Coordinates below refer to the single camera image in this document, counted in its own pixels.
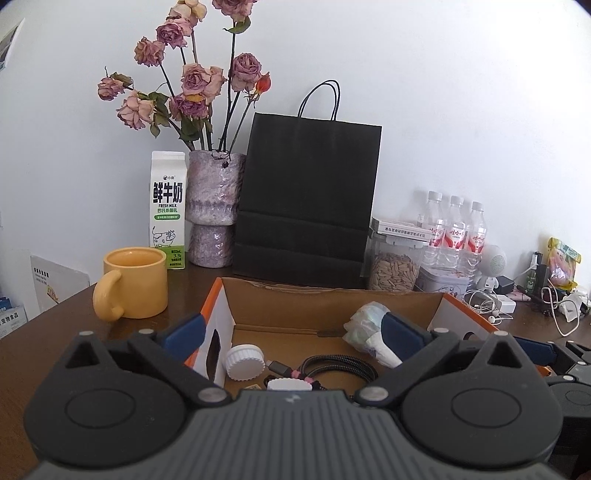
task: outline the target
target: white box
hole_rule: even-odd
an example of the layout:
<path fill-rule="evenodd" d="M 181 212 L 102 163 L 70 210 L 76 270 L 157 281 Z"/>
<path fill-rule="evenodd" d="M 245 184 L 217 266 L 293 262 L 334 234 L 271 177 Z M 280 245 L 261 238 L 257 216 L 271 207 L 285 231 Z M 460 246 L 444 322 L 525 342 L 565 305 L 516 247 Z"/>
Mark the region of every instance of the white box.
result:
<path fill-rule="evenodd" d="M 166 268 L 185 268 L 187 164 L 183 152 L 152 152 L 150 246 L 166 253 Z"/>
<path fill-rule="evenodd" d="M 14 307 L 13 309 L 0 312 L 0 338 L 6 337 L 17 328 L 25 325 L 27 314 L 24 307 Z"/>

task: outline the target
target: white fan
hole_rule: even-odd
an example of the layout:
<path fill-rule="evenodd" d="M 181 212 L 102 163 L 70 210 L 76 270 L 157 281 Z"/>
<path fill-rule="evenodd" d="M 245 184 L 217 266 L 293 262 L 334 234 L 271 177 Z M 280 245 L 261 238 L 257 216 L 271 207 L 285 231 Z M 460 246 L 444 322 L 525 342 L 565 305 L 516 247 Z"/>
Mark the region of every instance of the white fan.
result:
<path fill-rule="evenodd" d="M 477 290 L 494 290 L 499 286 L 496 279 L 503 273 L 507 266 L 505 252 L 497 245 L 485 245 L 482 248 L 482 258 L 478 264 L 478 270 L 482 274 L 476 280 Z"/>

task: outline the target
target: jar lid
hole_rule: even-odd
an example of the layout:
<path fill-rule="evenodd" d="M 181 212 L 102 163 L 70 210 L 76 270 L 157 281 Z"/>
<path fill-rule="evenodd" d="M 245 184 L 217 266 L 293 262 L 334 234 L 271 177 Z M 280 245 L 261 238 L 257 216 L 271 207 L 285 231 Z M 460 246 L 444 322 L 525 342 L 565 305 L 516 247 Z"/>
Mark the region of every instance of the jar lid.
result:
<path fill-rule="evenodd" d="M 265 356 L 256 345 L 236 345 L 228 350 L 224 365 L 232 380 L 252 380 L 265 370 Z"/>

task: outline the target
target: desk surface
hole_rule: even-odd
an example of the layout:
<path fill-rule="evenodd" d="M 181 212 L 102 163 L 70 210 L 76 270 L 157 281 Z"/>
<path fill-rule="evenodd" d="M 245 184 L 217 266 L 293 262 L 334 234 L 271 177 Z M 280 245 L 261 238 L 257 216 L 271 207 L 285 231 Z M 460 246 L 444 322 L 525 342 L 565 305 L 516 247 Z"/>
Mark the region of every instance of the desk surface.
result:
<path fill-rule="evenodd" d="M 140 328 L 163 330 L 199 312 L 216 277 L 231 276 L 229 268 L 210 270 L 191 264 L 168 274 L 168 309 L 146 320 L 99 320 L 92 309 L 94 286 L 56 305 L 0 340 L 0 478 L 22 477 L 37 463 L 22 426 L 22 415 L 39 383 L 74 336 L 92 330 L 101 339 L 126 338 Z M 569 340 L 591 346 L 590 320 L 585 319 Z M 499 325 L 514 335 L 564 343 L 551 318 L 519 304 L 514 320 Z M 572 326 L 561 322 L 567 331 Z"/>

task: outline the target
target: water bottle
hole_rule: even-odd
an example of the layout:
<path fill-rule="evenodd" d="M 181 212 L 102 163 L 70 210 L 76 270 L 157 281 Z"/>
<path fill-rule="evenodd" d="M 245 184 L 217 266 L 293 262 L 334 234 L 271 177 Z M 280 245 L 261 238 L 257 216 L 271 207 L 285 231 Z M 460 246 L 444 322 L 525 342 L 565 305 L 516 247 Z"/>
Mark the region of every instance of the water bottle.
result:
<path fill-rule="evenodd" d="M 462 273 L 472 278 L 478 269 L 480 253 L 484 247 L 486 238 L 486 222 L 484 220 L 484 206 L 480 202 L 472 202 L 472 213 L 467 228 L 466 246 L 460 257 L 460 268 Z"/>
<path fill-rule="evenodd" d="M 429 200 L 423 214 L 418 218 L 417 225 L 431 230 L 431 242 L 425 247 L 422 264 L 432 267 L 437 261 L 437 254 L 441 248 L 443 235 L 445 234 L 445 220 L 441 209 L 441 198 L 439 192 L 429 192 Z"/>
<path fill-rule="evenodd" d="M 460 208 L 464 203 L 462 197 L 452 196 L 451 205 L 446 218 L 446 230 L 437 256 L 437 268 L 457 270 L 460 254 L 466 241 L 466 224 Z"/>

